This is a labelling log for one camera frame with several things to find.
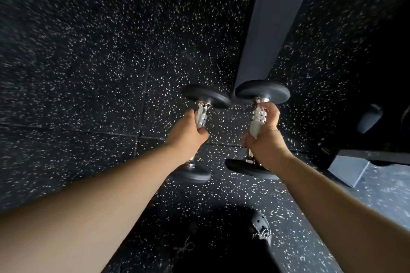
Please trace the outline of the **black dumbbell with chrome handle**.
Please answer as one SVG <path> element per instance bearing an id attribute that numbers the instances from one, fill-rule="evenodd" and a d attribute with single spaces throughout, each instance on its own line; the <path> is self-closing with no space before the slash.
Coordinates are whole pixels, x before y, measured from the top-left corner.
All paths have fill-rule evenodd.
<path id="1" fill-rule="evenodd" d="M 267 110 L 260 106 L 261 103 L 284 103 L 290 98 L 290 91 L 283 84 L 268 80 L 250 80 L 238 85 L 234 91 L 236 98 L 246 100 L 253 105 L 252 119 L 249 126 L 249 134 L 258 137 L 260 128 L 265 124 Z M 265 169 L 255 158 L 250 149 L 242 160 L 225 159 L 228 170 L 243 175 L 261 178 L 265 180 L 278 180 L 279 178 Z"/>
<path id="2" fill-rule="evenodd" d="M 182 89 L 182 94 L 196 104 L 194 114 L 197 129 L 205 127 L 211 108 L 227 109 L 231 105 L 231 99 L 227 94 L 201 84 L 186 85 Z M 198 165 L 194 155 L 189 161 L 177 167 L 171 176 L 193 184 L 203 184 L 211 178 L 211 172 L 206 167 Z"/>

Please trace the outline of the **person's right forearm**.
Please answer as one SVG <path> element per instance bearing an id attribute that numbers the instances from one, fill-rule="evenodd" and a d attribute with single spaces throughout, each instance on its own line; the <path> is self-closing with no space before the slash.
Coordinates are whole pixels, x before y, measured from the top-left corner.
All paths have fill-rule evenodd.
<path id="1" fill-rule="evenodd" d="M 289 193 L 344 273 L 410 273 L 410 232 L 291 154 L 260 161 Z"/>

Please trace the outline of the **person's black clog shoe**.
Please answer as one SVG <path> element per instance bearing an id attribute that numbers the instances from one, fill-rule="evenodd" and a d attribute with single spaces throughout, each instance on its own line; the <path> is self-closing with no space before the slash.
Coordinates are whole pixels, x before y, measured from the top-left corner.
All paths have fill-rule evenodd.
<path id="1" fill-rule="evenodd" d="M 253 210 L 248 224 L 251 239 L 270 247 L 272 241 L 272 230 L 267 218 L 258 210 Z"/>

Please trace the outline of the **person's right hand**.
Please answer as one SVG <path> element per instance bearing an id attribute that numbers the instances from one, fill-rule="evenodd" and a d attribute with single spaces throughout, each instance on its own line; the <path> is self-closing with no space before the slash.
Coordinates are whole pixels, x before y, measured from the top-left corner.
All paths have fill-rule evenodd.
<path id="1" fill-rule="evenodd" d="M 254 158 L 267 170 L 279 175 L 285 161 L 293 158 L 278 129 L 259 129 L 257 137 L 247 133 L 243 147 L 249 148 Z"/>

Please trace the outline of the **person's left forearm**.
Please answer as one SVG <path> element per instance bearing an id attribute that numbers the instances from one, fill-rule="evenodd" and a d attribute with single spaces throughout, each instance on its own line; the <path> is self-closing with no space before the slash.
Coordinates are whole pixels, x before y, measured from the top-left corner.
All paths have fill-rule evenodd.
<path id="1" fill-rule="evenodd" d="M 0 216 L 0 273 L 101 273 L 184 159 L 166 144 Z"/>

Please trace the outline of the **grey metal rack foot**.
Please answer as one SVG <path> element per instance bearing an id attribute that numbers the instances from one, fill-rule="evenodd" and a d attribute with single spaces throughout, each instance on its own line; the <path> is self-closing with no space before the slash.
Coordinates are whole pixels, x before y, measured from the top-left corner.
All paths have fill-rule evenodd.
<path id="1" fill-rule="evenodd" d="M 410 166 L 410 152 L 341 149 L 327 171 L 347 186 L 355 187 L 370 164 Z"/>

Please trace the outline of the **dark grey metal beam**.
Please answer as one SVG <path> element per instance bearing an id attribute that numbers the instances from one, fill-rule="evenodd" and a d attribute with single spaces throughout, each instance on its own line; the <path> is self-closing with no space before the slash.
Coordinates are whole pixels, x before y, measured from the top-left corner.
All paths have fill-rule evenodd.
<path id="1" fill-rule="evenodd" d="M 303 0 L 255 0 L 245 45 L 231 92 L 249 80 L 267 79 Z"/>

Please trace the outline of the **person's left hand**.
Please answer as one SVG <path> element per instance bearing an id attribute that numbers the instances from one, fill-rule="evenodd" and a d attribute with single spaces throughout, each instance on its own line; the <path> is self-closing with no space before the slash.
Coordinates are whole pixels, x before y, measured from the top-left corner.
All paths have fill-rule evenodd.
<path id="1" fill-rule="evenodd" d="M 196 129 L 199 128 L 196 124 L 195 112 L 193 109 L 189 109 L 172 127 L 165 140 L 165 146 L 170 148 L 179 164 L 189 161 L 203 145 L 203 143 L 195 143 L 194 141 L 193 132 Z"/>

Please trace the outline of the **person's black shorts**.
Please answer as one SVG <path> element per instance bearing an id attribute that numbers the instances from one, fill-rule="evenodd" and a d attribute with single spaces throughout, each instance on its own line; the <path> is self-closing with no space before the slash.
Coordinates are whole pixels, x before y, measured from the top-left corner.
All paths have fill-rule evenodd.
<path id="1" fill-rule="evenodd" d="M 253 241 L 249 207 L 217 208 L 203 220 L 170 222 L 158 256 L 160 273 L 281 273 L 271 251 Z"/>

